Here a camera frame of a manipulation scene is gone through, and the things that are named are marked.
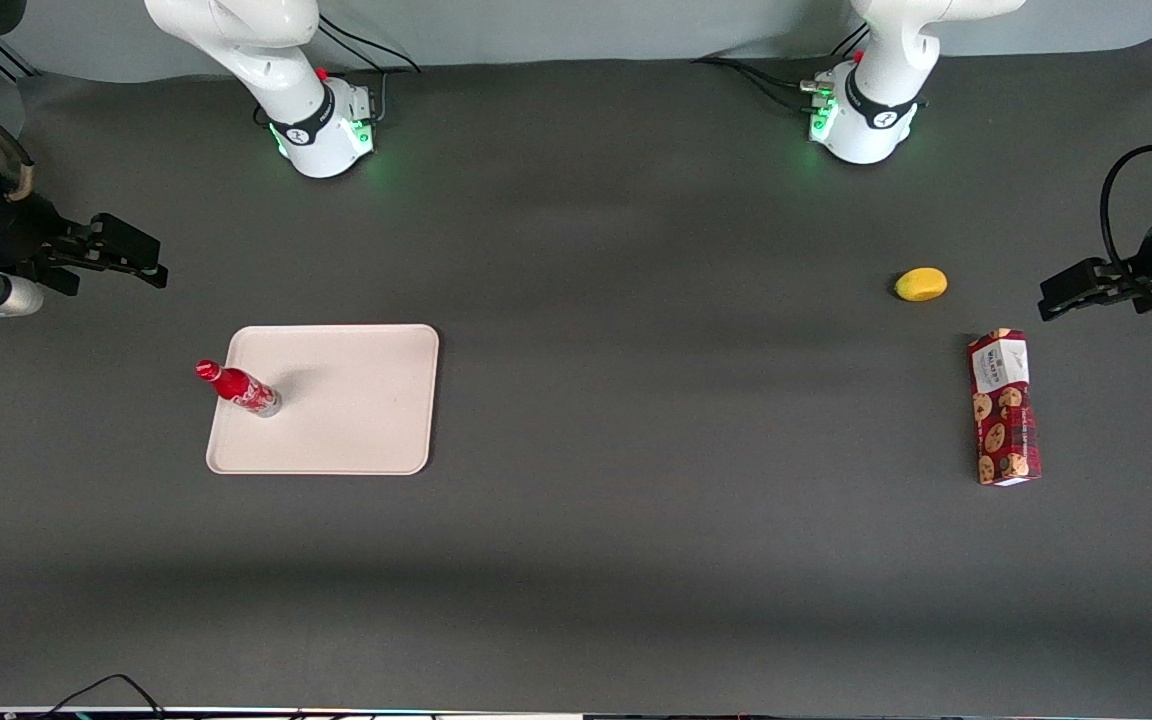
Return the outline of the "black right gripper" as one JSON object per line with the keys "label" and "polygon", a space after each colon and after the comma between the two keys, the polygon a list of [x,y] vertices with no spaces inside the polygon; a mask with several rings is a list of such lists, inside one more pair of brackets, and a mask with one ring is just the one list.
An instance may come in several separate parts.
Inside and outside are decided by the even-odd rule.
{"label": "black right gripper", "polygon": [[18,202],[0,196],[0,272],[36,275],[36,282],[74,297],[81,278],[73,268],[90,262],[97,270],[126,273],[164,290],[169,270],[160,263],[161,243],[136,225],[100,213],[83,234],[61,234],[61,217],[40,195]]}

